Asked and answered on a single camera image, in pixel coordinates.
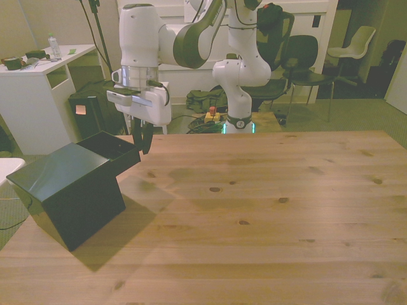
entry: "white desk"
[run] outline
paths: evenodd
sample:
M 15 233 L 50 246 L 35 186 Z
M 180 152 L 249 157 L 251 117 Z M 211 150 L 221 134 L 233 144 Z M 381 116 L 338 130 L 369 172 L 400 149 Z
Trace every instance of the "white desk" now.
M 0 113 L 23 154 L 49 154 L 80 140 L 67 101 L 76 92 L 72 69 L 83 67 L 104 78 L 94 45 L 60 49 L 62 60 L 40 61 L 32 70 L 9 71 L 0 65 Z M 75 54 L 68 55 L 70 49 Z M 52 56 L 50 48 L 45 52 Z

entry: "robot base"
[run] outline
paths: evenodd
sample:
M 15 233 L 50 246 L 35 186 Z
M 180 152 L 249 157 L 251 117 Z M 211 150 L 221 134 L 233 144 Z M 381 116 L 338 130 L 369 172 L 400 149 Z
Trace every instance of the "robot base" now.
M 243 129 L 237 129 L 235 125 L 226 122 L 223 125 L 222 133 L 254 133 L 256 131 L 256 125 L 250 122 Z

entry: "black box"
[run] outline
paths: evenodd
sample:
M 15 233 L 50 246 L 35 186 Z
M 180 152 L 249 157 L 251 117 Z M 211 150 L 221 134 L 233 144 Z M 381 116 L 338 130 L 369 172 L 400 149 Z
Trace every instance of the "black box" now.
M 101 132 L 7 179 L 37 225 L 73 251 L 124 211 L 116 176 L 138 162 L 133 144 Z

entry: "chair leg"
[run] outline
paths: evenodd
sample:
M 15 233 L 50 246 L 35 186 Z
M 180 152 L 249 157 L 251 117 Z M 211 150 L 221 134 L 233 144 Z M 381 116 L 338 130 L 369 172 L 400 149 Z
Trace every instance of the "chair leg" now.
M 287 117 L 286 117 L 286 123 L 287 123 L 287 121 L 288 121 L 288 115 L 290 114 L 291 105 L 292 105 L 292 103 L 293 103 L 294 91 L 295 91 L 295 85 L 293 84 L 293 92 L 291 92 L 290 106 L 288 107 L 288 112 L 287 112 Z
M 308 103 L 309 103 L 309 101 L 310 101 L 310 97 L 311 97 L 311 93 L 312 93 L 312 88 L 313 88 L 313 87 L 314 87 L 314 86 L 311 86 L 310 93 L 308 94 L 307 106 L 308 106 Z
M 341 76 L 341 74 L 342 74 L 342 69 L 343 69 L 343 66 L 344 66 L 344 65 L 345 65 L 345 62 L 342 62 L 342 63 L 341 63 L 341 66 L 340 66 L 340 68 L 339 68 L 339 73 L 338 73 L 338 76 L 336 77 L 336 80 L 337 80 L 337 81 L 343 81 L 344 83 L 346 83 L 346 84 L 348 84 L 348 85 L 357 86 L 357 83 L 356 83 L 356 82 L 349 80 L 349 78 L 347 78 L 347 77 L 345 77 L 345 76 Z
M 332 104 L 332 100 L 333 100 L 333 90 L 335 88 L 335 82 L 332 82 L 332 86 L 331 86 L 331 99 L 329 100 L 329 107 L 328 107 L 328 122 L 331 119 L 331 104 Z

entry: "box lid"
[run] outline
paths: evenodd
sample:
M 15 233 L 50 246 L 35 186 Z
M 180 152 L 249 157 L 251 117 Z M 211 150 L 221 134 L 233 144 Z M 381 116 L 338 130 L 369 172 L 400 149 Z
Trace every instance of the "box lid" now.
M 109 160 L 70 143 L 7 176 L 7 179 L 44 201 Z

